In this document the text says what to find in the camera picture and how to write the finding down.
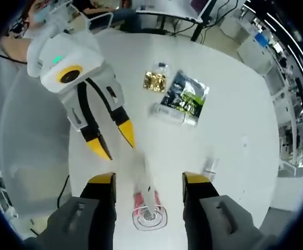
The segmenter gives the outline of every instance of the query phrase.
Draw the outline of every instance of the face mask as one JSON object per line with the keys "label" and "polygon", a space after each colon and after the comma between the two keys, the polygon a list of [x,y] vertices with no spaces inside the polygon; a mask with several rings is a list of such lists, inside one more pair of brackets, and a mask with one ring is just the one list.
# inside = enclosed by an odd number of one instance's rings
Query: face mask
{"label": "face mask", "polygon": [[43,22],[51,9],[50,4],[33,15],[34,22]]}

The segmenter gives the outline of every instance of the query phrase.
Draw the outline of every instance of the green indicator light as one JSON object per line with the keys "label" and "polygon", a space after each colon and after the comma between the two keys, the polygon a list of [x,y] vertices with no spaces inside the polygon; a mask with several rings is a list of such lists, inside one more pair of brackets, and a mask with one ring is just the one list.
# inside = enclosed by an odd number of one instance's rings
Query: green indicator light
{"label": "green indicator light", "polygon": [[52,62],[54,64],[56,64],[57,62],[59,62],[60,59],[62,59],[62,57],[61,56],[57,56]]}

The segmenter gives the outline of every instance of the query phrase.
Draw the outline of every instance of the person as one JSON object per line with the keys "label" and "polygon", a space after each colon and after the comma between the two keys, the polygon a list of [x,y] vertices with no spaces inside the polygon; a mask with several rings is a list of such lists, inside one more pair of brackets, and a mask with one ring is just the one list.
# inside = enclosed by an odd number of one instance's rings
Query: person
{"label": "person", "polygon": [[11,25],[8,35],[14,38],[35,38],[46,26],[45,18],[52,0],[29,0],[20,17]]}
{"label": "person", "polygon": [[[97,0],[74,0],[73,5],[90,19],[103,15],[107,12],[112,12],[112,23],[125,21],[125,24],[121,27],[122,31],[131,33],[138,33],[141,31],[141,20],[135,10],[129,8],[113,9],[109,7],[102,7]],[[90,29],[93,30],[95,28],[106,26],[108,22],[108,16],[93,20],[90,25]]]}

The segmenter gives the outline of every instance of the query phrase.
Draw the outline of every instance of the round table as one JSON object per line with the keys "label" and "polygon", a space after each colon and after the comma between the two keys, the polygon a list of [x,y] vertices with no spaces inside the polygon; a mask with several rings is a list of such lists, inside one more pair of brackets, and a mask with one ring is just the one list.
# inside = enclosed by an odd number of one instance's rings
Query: round table
{"label": "round table", "polygon": [[[153,34],[96,35],[107,62],[122,85],[125,109],[134,125],[135,144],[143,151],[168,224],[138,231],[132,222],[132,164],[135,151],[119,133],[91,87],[90,108],[113,156],[92,153],[82,135],[71,128],[69,171],[73,196],[94,175],[117,173],[117,222],[114,249],[187,249],[182,219],[182,172],[201,173],[213,152],[220,159],[214,186],[253,217],[260,227],[271,203],[279,162],[279,136],[272,99],[264,79],[243,63],[185,38]],[[179,69],[210,87],[196,128],[175,126],[150,117],[148,109],[164,93],[143,88],[154,63],[170,66],[167,87]]]}

